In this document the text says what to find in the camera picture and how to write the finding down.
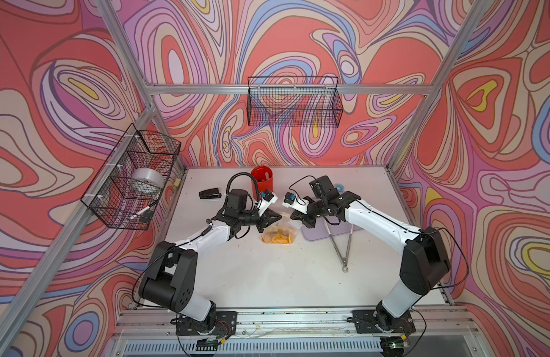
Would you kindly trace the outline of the clear bag with yellow lion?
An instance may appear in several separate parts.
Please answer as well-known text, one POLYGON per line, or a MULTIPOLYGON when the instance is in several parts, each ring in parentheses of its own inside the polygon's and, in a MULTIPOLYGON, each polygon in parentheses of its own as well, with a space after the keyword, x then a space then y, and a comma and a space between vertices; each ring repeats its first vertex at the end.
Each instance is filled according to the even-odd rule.
POLYGON ((261 241, 265 244, 291 245, 295 242, 302 223, 283 216, 281 220, 264 229, 261 241))

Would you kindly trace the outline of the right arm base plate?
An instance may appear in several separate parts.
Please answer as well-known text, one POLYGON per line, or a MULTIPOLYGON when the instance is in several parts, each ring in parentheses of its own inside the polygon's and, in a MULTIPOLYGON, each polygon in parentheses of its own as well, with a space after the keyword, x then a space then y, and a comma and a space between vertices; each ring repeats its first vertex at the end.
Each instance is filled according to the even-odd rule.
POLYGON ((409 311, 399 318, 393 318, 382 309, 355 309, 346 317, 346 321, 354 324, 357 334, 409 336, 416 331, 409 311))

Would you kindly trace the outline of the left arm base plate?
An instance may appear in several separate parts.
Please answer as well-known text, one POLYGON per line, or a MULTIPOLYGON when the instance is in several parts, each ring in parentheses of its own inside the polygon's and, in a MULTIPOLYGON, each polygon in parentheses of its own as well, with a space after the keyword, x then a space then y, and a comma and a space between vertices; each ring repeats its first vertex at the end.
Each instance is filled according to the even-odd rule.
POLYGON ((181 350, 187 355, 193 353, 216 353, 220 347, 236 334, 238 313, 220 311, 210 313, 203 321, 197 321, 185 315, 176 315, 170 324, 175 327, 175 335, 181 344, 181 350), (194 347, 184 344, 180 337, 197 338, 194 347))

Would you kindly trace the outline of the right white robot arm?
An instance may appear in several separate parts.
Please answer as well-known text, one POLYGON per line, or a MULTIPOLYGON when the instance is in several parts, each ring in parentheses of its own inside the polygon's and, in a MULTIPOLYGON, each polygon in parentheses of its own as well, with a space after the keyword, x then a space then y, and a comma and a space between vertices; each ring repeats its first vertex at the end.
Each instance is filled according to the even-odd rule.
POLYGON ((373 234, 401 256, 399 279, 375 308, 371 321, 382 333, 392 333, 407 313, 451 270, 444 240, 438 229, 403 223, 373 208, 351 191, 340 193, 328 176, 314 178, 309 186, 314 199, 298 196, 292 187, 283 206, 293 210, 291 219, 315 228, 319 218, 336 217, 373 234))

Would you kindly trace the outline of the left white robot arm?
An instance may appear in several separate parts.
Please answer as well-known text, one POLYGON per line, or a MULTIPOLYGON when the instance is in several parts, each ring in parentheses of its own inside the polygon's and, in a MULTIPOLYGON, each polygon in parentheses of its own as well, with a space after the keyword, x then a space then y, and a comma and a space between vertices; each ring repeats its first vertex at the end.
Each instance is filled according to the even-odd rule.
POLYGON ((220 245, 238 239, 243 228, 263 232, 282 219, 270 208, 277 201, 272 190, 259 190, 251 173, 230 178, 223 205, 206 227, 178 242, 159 243, 144 273, 135 284, 139 298, 178 314, 177 322, 190 324, 201 335, 216 329, 215 302, 195 291, 198 259, 220 245))

